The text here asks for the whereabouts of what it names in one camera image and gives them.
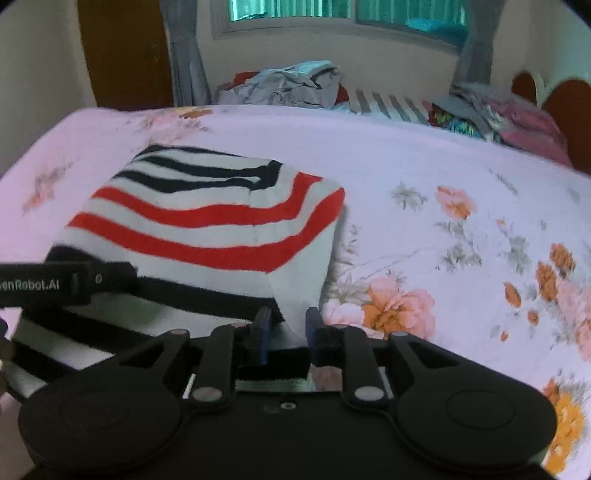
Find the gray blanket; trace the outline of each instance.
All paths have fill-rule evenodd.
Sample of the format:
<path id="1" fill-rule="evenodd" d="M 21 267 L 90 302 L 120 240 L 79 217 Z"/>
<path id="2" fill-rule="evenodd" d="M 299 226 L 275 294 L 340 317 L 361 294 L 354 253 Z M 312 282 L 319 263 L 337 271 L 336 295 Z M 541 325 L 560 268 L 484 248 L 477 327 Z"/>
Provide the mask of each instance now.
<path id="1" fill-rule="evenodd" d="M 340 70 L 328 60 L 265 69 L 243 85 L 222 91 L 219 103 L 332 108 L 340 78 Z"/>

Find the striped bedsheet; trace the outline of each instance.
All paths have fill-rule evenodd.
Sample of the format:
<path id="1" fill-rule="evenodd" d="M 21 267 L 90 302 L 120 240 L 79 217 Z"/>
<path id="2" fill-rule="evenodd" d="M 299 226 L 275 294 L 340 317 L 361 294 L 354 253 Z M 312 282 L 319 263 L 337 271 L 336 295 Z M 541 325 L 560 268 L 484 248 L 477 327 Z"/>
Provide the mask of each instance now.
<path id="1" fill-rule="evenodd" d="M 361 88 L 347 89 L 347 92 L 350 108 L 358 115 L 428 125 L 429 114 L 422 100 Z"/>

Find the gray curtain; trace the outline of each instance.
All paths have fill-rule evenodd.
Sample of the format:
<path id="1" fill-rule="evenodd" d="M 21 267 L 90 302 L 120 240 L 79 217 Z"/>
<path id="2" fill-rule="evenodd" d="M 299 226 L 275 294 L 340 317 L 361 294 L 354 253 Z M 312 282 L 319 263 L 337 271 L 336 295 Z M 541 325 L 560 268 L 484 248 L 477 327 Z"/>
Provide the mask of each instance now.
<path id="1" fill-rule="evenodd" d="M 211 101 L 197 46 L 197 0 L 160 0 L 168 29 L 175 106 L 208 105 Z"/>
<path id="2" fill-rule="evenodd" d="M 453 83 L 491 82 L 492 44 L 505 0 L 463 0 L 468 38 L 457 62 Z"/>

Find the window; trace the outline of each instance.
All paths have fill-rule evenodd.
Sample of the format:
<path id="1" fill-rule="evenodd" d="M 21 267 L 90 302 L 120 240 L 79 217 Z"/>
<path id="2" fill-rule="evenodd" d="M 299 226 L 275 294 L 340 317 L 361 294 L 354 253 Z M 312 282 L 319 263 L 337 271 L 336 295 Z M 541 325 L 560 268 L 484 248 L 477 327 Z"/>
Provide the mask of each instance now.
<path id="1" fill-rule="evenodd" d="M 462 0 L 223 0 L 224 31 L 267 27 L 397 30 L 461 47 L 467 36 Z"/>

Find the red stripe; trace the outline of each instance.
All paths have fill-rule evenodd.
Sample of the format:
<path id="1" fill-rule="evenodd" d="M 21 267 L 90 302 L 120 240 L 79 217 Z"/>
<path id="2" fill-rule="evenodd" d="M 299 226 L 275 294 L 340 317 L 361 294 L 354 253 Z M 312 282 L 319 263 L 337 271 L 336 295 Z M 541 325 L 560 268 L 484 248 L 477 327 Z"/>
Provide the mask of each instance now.
<path id="1" fill-rule="evenodd" d="M 93 198 L 116 203 L 148 220 L 163 225 L 184 228 L 215 225 L 262 225 L 296 218 L 308 190 L 320 180 L 322 180 L 320 177 L 298 172 L 289 198 L 271 208 L 253 208 L 248 205 L 207 205 L 192 210 L 172 210 L 152 205 L 115 187 L 103 187 L 93 195 Z"/>
<path id="2" fill-rule="evenodd" d="M 218 270 L 254 270 L 269 273 L 289 262 L 334 222 L 339 216 L 344 199 L 343 189 L 331 193 L 316 206 L 300 233 L 280 242 L 258 247 L 193 247 L 155 238 L 86 212 L 76 215 L 69 226 L 87 230 L 128 250 L 153 257 L 169 258 Z"/>

